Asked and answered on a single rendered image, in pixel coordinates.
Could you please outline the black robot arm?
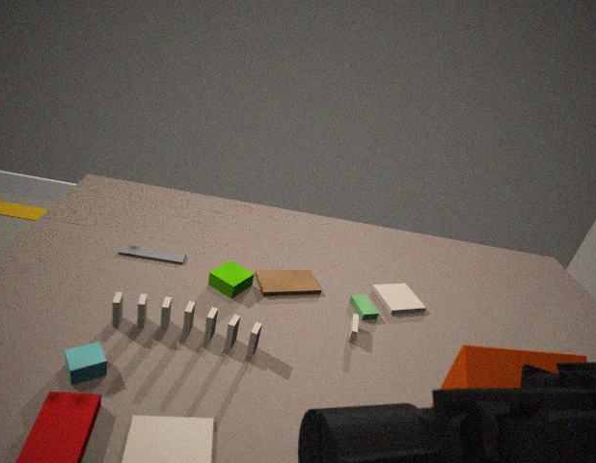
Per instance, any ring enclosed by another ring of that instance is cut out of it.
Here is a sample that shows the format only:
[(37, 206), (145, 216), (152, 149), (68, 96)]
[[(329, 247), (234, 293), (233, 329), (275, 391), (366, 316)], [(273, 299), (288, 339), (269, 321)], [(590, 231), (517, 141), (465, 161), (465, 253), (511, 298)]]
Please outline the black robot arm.
[(556, 364), (524, 364), (520, 388), (432, 391), (434, 407), (308, 410), (298, 463), (596, 463), (596, 363)]

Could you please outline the teal rectangular block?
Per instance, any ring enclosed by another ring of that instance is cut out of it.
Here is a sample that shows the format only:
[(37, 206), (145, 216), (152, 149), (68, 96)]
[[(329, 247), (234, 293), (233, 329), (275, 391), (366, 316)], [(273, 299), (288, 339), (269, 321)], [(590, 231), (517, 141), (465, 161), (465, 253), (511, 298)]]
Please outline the teal rectangular block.
[(107, 361), (100, 342), (65, 350), (70, 385), (107, 375)]

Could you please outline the white flat square slab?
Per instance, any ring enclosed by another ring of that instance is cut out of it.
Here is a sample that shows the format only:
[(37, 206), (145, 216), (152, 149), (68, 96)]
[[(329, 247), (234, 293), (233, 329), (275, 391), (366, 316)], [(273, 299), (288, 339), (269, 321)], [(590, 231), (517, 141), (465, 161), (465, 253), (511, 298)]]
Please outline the white flat square slab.
[(122, 463), (211, 463), (213, 419), (133, 415)]

